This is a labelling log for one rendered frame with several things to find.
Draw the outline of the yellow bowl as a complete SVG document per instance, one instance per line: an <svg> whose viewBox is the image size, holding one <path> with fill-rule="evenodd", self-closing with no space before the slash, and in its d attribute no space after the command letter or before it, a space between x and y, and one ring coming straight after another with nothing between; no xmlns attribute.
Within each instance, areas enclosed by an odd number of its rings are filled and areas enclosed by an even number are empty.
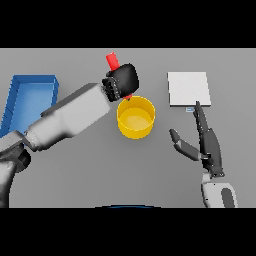
<svg viewBox="0 0 256 256"><path fill-rule="evenodd" d="M155 117L154 105L142 96L132 96L129 100L122 100L116 110L120 132L132 140L148 136L154 126Z"/></svg>

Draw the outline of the blue tray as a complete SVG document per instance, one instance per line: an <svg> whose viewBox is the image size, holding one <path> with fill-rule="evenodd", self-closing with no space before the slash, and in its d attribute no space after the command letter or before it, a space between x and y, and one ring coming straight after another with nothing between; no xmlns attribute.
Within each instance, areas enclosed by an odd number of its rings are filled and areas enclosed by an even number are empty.
<svg viewBox="0 0 256 256"><path fill-rule="evenodd" d="M13 75L0 124L0 138L23 133L40 114L55 105L59 83L55 75Z"/></svg>

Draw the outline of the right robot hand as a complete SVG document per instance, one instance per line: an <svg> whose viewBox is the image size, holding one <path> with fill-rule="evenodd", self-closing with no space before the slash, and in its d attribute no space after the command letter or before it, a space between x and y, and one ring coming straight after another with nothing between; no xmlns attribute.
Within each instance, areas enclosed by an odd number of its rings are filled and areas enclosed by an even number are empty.
<svg viewBox="0 0 256 256"><path fill-rule="evenodd" d="M220 144L214 130L208 126L205 113L199 101L196 102L193 115L196 120L200 148L197 149L183 140L175 129L170 129L169 133L174 143L174 148L193 161L201 160L203 168L213 178L224 177Z"/></svg>

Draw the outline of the pale square measuring scale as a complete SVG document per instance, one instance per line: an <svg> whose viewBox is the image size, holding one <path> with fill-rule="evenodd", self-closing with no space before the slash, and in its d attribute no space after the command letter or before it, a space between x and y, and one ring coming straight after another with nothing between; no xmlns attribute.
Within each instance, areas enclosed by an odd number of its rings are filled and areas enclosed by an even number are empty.
<svg viewBox="0 0 256 256"><path fill-rule="evenodd" d="M167 83L171 107L210 107L210 91L205 72L168 72Z"/></svg>

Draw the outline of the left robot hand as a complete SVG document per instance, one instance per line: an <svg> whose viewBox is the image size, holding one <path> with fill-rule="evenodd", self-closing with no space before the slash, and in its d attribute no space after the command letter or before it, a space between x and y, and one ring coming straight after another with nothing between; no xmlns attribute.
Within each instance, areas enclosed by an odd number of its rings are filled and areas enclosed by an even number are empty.
<svg viewBox="0 0 256 256"><path fill-rule="evenodd" d="M102 80L102 88L110 102L133 94L139 88L139 79L132 64L123 64L109 71Z"/></svg>

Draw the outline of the red beaker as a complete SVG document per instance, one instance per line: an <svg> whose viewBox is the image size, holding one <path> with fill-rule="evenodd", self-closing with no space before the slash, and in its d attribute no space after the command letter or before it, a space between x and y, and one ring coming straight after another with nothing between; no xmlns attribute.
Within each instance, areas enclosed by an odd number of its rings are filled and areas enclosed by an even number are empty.
<svg viewBox="0 0 256 256"><path fill-rule="evenodd" d="M117 78L122 69L114 52L106 55L107 63L110 67L110 71L106 74L106 93L111 102L119 99L130 100L131 93L123 93L121 91L123 84Z"/></svg>

